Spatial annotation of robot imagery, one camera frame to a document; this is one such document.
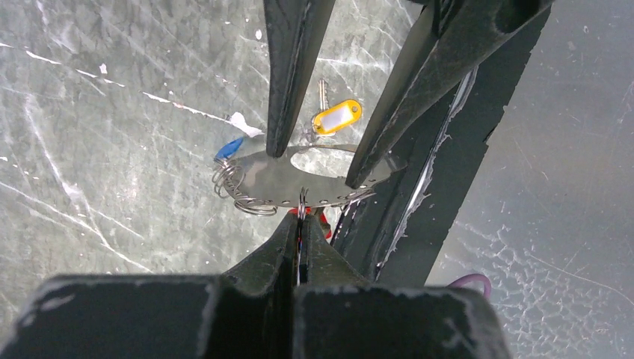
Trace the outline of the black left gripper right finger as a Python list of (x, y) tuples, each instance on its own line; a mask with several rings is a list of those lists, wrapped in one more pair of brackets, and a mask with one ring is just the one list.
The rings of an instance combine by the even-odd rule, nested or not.
[(367, 283), (299, 219), (297, 358), (509, 358), (500, 322), (480, 292)]

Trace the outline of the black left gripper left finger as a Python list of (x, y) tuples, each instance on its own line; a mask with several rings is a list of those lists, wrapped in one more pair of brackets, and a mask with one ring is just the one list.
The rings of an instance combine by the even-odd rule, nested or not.
[(223, 274), (75, 274), (43, 282), (3, 358), (290, 358), (298, 219)]

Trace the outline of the blue key tag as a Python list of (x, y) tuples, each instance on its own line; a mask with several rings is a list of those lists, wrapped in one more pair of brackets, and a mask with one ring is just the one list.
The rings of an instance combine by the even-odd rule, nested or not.
[(214, 159), (217, 159), (217, 160), (230, 159), (240, 149), (243, 142), (244, 142), (244, 138), (240, 137), (226, 143), (224, 146), (222, 146), (221, 149), (219, 149), (218, 152), (216, 152)]

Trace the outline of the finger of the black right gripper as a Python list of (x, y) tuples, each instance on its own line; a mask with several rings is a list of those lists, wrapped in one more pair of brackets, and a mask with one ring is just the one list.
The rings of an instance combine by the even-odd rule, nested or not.
[(264, 0), (270, 61), (266, 153), (289, 145), (310, 83), (334, 0)]
[(425, 1), (351, 162), (359, 188), (405, 131), (551, 1)]

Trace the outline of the red key tag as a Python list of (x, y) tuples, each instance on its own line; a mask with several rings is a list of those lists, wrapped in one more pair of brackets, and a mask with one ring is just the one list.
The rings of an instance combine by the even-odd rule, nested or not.
[(331, 225), (324, 214), (324, 208), (318, 207), (316, 209), (311, 209), (310, 207), (307, 207), (306, 214), (318, 219), (321, 231), (323, 232), (325, 239), (329, 241), (332, 237), (332, 230)]

